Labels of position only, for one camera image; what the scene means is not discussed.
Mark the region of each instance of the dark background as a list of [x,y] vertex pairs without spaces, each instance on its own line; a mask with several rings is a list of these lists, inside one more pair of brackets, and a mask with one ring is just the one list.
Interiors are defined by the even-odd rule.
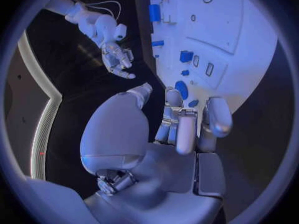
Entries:
[[[3,9],[3,20],[1,23],[1,26],[3,28],[3,25],[6,21],[8,21],[10,15],[14,11],[14,9],[20,4],[21,0],[11,0],[10,4],[7,5],[7,3],[2,0],[2,5],[5,7]],[[134,0],[120,0],[122,4],[126,4],[127,6],[133,6],[132,2],[134,3]],[[298,12],[299,7],[299,0],[289,0],[289,2],[293,5],[293,7],[296,7],[294,11]],[[62,19],[59,16],[52,16],[49,15],[47,11],[41,12],[41,21],[44,21],[43,29],[44,34],[47,36],[51,34],[51,30],[53,27],[49,27],[49,21],[51,24],[57,24],[57,27],[59,26],[59,29],[55,29],[55,31],[59,32],[59,30],[63,31],[63,28],[61,26],[66,26],[66,29],[70,30],[73,29],[73,32],[76,33],[75,38],[78,38],[77,41],[72,40],[70,42],[69,37],[67,37],[67,34],[64,34],[63,32],[60,33],[61,40],[66,43],[60,43],[59,41],[53,42],[52,44],[47,44],[49,47],[55,47],[52,51],[51,56],[44,57],[44,61],[41,62],[42,65],[44,65],[44,70],[49,75],[49,77],[52,79],[54,84],[58,87],[60,92],[64,94],[64,104],[59,109],[59,114],[57,114],[57,117],[61,120],[56,120],[52,132],[58,132],[60,130],[60,123],[63,121],[66,121],[67,116],[70,116],[73,112],[79,112],[82,113],[82,117],[79,120],[74,120],[74,122],[71,122],[68,120],[70,124],[70,130],[69,134],[70,137],[74,136],[75,138],[80,137],[80,133],[72,133],[71,125],[73,123],[76,123],[77,125],[80,125],[80,127],[77,127],[78,129],[83,130],[84,124],[87,122],[87,117],[92,114],[92,112],[96,109],[96,107],[105,99],[107,99],[110,95],[109,94],[115,94],[119,90],[119,86],[115,87],[112,84],[118,83],[121,84],[121,89],[127,90],[135,85],[142,84],[143,80],[149,80],[150,84],[155,86],[156,89],[154,91],[156,92],[153,94],[154,97],[157,97],[157,99],[153,99],[152,103],[149,103],[148,106],[145,107],[144,111],[146,114],[151,114],[152,110],[151,108],[156,108],[157,115],[156,118],[153,117],[152,125],[155,127],[155,125],[158,123],[159,116],[161,115],[160,110],[163,106],[163,103],[160,102],[160,99],[163,99],[163,89],[162,86],[159,84],[158,80],[154,77],[154,75],[150,72],[149,68],[145,66],[142,58],[141,53],[141,44],[140,44],[140,38],[139,38],[139,28],[138,25],[136,27],[133,27],[133,29],[130,29],[128,31],[128,39],[122,42],[122,45],[124,47],[131,47],[133,49],[134,55],[135,55],[135,62],[133,69],[131,70],[133,73],[136,73],[138,75],[137,79],[133,81],[125,81],[122,82],[121,78],[118,78],[116,76],[112,76],[110,74],[107,74],[105,71],[105,68],[103,66],[99,66],[99,64],[95,64],[93,60],[90,60],[86,53],[82,52],[82,50],[78,50],[78,44],[81,44],[82,47],[85,48],[85,51],[87,51],[89,54],[92,54],[93,57],[97,58],[99,62],[101,62],[100,59],[100,53],[92,43],[85,43],[86,39],[85,37],[80,37],[80,33],[77,32],[77,28],[75,26],[69,26],[66,22],[63,22]],[[129,16],[125,16],[124,14],[120,18],[120,21],[124,24],[128,24],[128,22],[131,22],[130,20],[127,20],[130,18]],[[130,23],[130,26],[134,26],[136,24],[134,21]],[[32,24],[31,35],[34,35],[34,32],[38,28],[34,28],[34,23]],[[57,60],[57,56],[61,60],[61,63],[53,63],[53,59]],[[150,134],[150,138],[152,139],[154,136],[154,129],[152,129],[152,133]],[[87,179],[86,183],[87,185],[90,185],[93,182],[93,177],[88,175],[85,170],[82,168],[82,166],[76,166],[74,162],[74,166],[67,166],[64,165],[64,163],[72,163],[72,160],[65,160],[72,159],[71,157],[76,156],[76,154],[72,154],[72,152],[76,152],[73,144],[69,142],[68,137],[65,138],[65,140],[56,140],[57,137],[55,135],[51,136],[51,139],[49,142],[52,143],[60,143],[63,142],[65,145],[69,145],[68,148],[65,149],[65,152],[61,153],[61,150],[59,152],[55,151],[55,146],[52,146],[52,151],[50,150],[47,156],[47,167],[50,167],[49,162],[55,161],[57,162],[60,167],[62,167],[65,172],[67,173],[67,176],[65,180],[59,179],[57,182],[66,182],[66,186],[74,185],[74,189],[82,189],[85,190],[85,187],[76,187],[76,182],[74,180],[77,179],[77,177],[80,175],[85,175],[85,178]],[[55,170],[47,169],[46,175],[52,179],[51,181],[55,181]],[[283,197],[280,204],[273,210],[273,212],[269,215],[268,218],[264,221],[265,223],[274,223],[274,222],[282,222],[288,217],[288,219],[296,218],[296,206],[293,205],[293,203],[296,203],[299,193],[297,190],[297,186],[299,184],[299,175],[296,175],[293,183],[290,186],[290,189],[288,190],[287,194]],[[89,195],[89,193],[93,193],[96,189],[96,186],[88,188],[86,193],[81,193],[83,197]],[[0,220],[6,220],[10,222],[17,222],[17,223],[24,223],[24,222],[33,222],[30,217],[27,216],[25,211],[20,207],[18,204],[18,201],[14,198],[12,193],[10,192],[9,188],[5,184],[5,181],[1,178],[0,179],[0,209],[1,209],[1,216]]]

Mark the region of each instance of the blue switch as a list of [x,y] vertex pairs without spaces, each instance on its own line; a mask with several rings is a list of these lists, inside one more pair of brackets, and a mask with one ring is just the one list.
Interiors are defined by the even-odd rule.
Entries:
[[188,76],[190,74],[189,70],[184,70],[181,72],[181,75]]
[[193,101],[191,101],[191,102],[188,104],[188,106],[189,106],[190,108],[194,108],[195,106],[198,105],[198,103],[199,103],[198,100],[193,100]]
[[192,61],[193,59],[193,52],[192,51],[181,51],[179,60],[181,62],[188,62]]
[[188,87],[184,81],[177,81],[174,88],[180,92],[183,100],[188,98]]
[[151,4],[149,5],[149,20],[153,21],[160,21],[160,6],[158,4]]
[[153,41],[151,42],[151,45],[152,46],[164,46],[164,41],[161,40],[161,41]]

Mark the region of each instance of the robotic arm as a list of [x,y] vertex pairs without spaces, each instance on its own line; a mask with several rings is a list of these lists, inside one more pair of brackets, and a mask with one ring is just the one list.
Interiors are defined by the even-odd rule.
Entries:
[[132,66],[132,52],[129,49],[121,49],[115,42],[126,36],[125,25],[117,25],[112,16],[89,11],[83,3],[75,3],[72,0],[51,0],[45,8],[77,24],[79,30],[102,49],[103,63],[110,73],[126,79],[135,78],[134,74],[123,71]]

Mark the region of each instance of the illuminated strip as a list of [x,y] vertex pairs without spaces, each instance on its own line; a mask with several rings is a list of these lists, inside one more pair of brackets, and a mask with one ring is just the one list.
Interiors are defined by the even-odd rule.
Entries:
[[35,130],[30,158],[31,177],[45,180],[47,145],[55,116],[59,105],[62,102],[62,95],[40,67],[29,44],[26,31],[18,42],[18,48],[31,76],[35,79],[40,88],[49,96],[49,100],[40,116]]

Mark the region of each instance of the blue button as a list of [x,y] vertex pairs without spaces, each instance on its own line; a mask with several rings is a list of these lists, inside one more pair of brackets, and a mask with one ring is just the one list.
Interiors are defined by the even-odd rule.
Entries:
[[198,103],[199,103],[198,100],[193,100],[193,101],[191,101],[191,102],[188,104],[188,106],[189,106],[190,108],[194,108],[195,106],[198,105]]
[[174,88],[180,92],[183,100],[188,98],[188,87],[184,81],[177,81]]
[[184,70],[181,72],[183,76],[188,76],[190,74],[189,70]]
[[192,61],[193,58],[193,52],[192,51],[181,51],[179,60],[181,62],[188,62],[188,61]]
[[158,4],[149,5],[149,20],[150,21],[160,21],[160,6]]
[[161,40],[161,41],[153,41],[151,42],[151,45],[152,46],[164,46],[164,41]]

